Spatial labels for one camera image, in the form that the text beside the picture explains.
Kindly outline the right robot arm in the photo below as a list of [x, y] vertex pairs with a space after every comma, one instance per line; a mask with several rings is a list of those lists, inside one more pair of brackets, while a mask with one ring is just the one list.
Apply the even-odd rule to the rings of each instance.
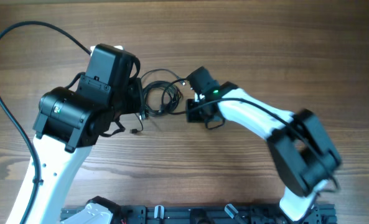
[[195, 92], [195, 98], [186, 102], [187, 121], [206, 126], [211, 121], [232, 121], [266, 141], [286, 186], [273, 221], [325, 223], [328, 218], [315, 201], [328, 191], [328, 181], [334, 183], [332, 192], [339, 190], [334, 172], [342, 159], [318, 117], [307, 109], [293, 113], [269, 106], [234, 83], [219, 84], [205, 67], [186, 79]]

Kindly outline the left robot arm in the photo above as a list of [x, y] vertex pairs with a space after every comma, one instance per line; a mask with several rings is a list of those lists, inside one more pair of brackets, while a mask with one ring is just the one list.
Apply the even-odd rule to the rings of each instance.
[[39, 101], [31, 159], [8, 223], [57, 223], [79, 168], [100, 136], [122, 114], [142, 110], [139, 59], [120, 48], [96, 45], [78, 88], [57, 87]]

